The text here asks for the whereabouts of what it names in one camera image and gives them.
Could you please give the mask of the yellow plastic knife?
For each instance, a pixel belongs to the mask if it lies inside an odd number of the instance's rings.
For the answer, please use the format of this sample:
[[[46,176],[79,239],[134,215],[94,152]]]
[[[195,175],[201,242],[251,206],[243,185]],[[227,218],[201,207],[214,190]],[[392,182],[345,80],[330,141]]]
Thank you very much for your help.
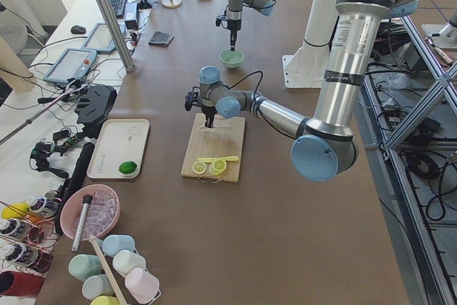
[[[220,157],[199,157],[199,158],[197,158],[197,161],[202,161],[204,163],[211,163],[211,162],[215,162],[218,160],[238,161],[239,157],[238,156],[220,156]]]

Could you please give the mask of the red cylinder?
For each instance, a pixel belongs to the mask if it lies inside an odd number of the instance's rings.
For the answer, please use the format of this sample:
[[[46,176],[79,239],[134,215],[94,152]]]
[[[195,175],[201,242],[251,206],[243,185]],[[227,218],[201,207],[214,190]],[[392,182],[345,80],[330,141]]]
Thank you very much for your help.
[[[45,278],[17,271],[1,272],[1,295],[35,298],[44,285]]]

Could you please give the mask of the far teach pendant tablet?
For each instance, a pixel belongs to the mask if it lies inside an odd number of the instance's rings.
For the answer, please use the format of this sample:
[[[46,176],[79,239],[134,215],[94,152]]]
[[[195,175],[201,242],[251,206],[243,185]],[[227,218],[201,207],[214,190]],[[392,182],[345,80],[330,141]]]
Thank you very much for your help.
[[[97,23],[81,48],[96,51],[98,54],[110,54],[116,46],[108,26],[105,23]]]

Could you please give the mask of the dark folded cloth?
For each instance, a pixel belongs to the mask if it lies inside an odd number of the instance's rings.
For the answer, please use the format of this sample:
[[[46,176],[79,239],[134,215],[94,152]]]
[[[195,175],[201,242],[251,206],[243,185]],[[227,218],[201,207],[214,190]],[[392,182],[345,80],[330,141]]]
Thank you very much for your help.
[[[174,35],[171,33],[165,33],[162,31],[155,31],[152,37],[149,39],[148,44],[150,46],[161,46],[167,47],[174,39]]]

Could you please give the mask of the left lemon slice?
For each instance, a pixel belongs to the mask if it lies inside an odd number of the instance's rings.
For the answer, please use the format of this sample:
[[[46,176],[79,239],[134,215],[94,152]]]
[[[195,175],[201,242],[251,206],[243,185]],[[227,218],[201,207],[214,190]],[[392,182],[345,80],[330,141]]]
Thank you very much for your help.
[[[202,161],[195,161],[192,165],[192,171],[197,175],[205,174],[207,170],[207,165]]]

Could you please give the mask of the cream rectangular tray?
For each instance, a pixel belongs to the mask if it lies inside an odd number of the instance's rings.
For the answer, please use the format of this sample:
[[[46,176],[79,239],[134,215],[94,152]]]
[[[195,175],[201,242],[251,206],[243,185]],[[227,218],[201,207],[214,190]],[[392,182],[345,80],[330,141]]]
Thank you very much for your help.
[[[150,123],[146,119],[109,119],[101,129],[86,175],[91,179],[133,179],[139,175]],[[135,161],[129,175],[118,171],[124,161]]]

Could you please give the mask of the lower bottle in copper rack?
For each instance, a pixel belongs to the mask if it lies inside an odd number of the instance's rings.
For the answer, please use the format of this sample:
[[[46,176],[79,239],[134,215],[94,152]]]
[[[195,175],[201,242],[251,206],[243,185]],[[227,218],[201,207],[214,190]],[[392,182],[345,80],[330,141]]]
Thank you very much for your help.
[[[10,264],[30,267],[39,257],[39,250],[26,244],[5,244],[1,246],[1,258]]]

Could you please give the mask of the metal muddler rod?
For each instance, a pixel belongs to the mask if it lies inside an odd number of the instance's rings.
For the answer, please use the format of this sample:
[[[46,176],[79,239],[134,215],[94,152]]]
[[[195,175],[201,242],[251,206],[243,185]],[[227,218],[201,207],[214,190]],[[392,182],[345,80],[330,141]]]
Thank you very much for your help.
[[[93,200],[92,195],[85,195],[83,198],[79,222],[76,227],[74,238],[73,238],[72,245],[71,245],[71,252],[73,252],[73,253],[76,253],[79,251],[92,200]]]

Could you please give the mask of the teach pendant tablet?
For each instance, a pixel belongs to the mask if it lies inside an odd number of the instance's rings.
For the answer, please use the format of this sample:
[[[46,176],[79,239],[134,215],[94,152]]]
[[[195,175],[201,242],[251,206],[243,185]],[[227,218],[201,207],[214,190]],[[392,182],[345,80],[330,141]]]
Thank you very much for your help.
[[[81,48],[96,51],[98,54],[110,54],[116,46],[108,26],[105,23],[97,23]]]
[[[53,84],[68,84],[69,79],[84,80],[96,57],[95,50],[66,49],[43,80]]]

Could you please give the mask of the green lime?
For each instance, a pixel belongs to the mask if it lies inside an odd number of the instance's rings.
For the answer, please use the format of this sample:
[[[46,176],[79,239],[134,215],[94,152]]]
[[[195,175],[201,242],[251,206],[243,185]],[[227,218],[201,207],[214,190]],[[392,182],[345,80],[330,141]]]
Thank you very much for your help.
[[[124,161],[119,165],[118,171],[123,175],[129,175],[134,173],[137,167],[138,165],[135,161]]]

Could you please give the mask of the middle bottle in copper rack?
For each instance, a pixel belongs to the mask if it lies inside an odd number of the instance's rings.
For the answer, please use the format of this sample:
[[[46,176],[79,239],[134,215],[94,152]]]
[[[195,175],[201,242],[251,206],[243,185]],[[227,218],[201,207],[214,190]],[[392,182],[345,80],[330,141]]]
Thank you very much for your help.
[[[1,234],[17,241],[23,241],[29,235],[31,226],[20,219],[2,219]]]

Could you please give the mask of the mint green ceramic bowl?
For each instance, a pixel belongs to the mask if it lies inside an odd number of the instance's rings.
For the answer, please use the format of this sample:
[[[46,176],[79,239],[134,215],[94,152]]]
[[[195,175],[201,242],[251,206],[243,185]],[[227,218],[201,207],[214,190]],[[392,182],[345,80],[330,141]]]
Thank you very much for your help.
[[[219,54],[219,60],[228,69],[235,69],[242,65],[244,60],[244,54],[239,50],[223,50]]]

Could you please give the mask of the wooden cutting board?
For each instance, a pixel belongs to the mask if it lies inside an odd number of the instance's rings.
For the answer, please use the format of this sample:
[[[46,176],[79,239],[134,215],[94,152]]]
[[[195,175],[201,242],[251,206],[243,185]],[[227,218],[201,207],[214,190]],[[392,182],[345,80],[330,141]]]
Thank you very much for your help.
[[[216,115],[212,128],[204,126],[205,120],[204,114],[197,113],[195,115],[181,175],[237,182],[241,166],[245,118],[235,116],[231,119],[225,119]],[[206,170],[202,174],[196,174],[193,170],[193,165],[199,158],[217,159],[227,156],[237,156],[238,159],[229,161],[226,169],[219,175],[211,173],[210,163],[206,164]]]

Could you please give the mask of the aluminium frame post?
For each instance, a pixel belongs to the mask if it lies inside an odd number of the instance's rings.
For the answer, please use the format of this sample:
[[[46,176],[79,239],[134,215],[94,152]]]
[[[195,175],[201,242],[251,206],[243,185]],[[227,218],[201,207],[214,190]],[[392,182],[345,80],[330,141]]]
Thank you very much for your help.
[[[130,52],[126,47],[126,42],[124,41],[124,36],[121,33],[119,28],[119,23],[114,14],[114,10],[111,7],[109,0],[96,0],[96,3],[99,6],[101,15],[108,27],[111,38],[114,41],[116,50],[120,56],[120,59],[124,65],[124,68],[127,72],[130,72],[134,69],[134,62],[131,58]]]

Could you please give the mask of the wooden stick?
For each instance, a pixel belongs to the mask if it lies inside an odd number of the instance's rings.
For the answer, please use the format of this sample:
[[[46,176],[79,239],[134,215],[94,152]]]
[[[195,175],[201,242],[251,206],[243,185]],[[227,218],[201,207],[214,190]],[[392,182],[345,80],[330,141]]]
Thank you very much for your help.
[[[125,299],[125,297],[124,297],[124,295],[122,293],[122,290],[119,287],[119,285],[118,285],[118,283],[117,283],[117,281],[116,281],[116,279],[114,277],[113,272],[111,271],[111,268],[110,268],[106,258],[104,257],[104,254],[103,254],[103,251],[102,251],[101,247],[99,246],[98,239],[95,236],[90,236],[89,237],[89,242],[93,246],[94,251],[96,252],[96,255],[99,258],[99,261],[100,261],[100,263],[101,263],[101,265],[103,267],[103,270],[105,271],[105,274],[108,277],[108,280],[109,280],[109,283],[110,283],[111,287],[114,290],[116,298],[119,300],[119,303],[121,305],[127,305],[127,302],[126,302],[126,299]]]

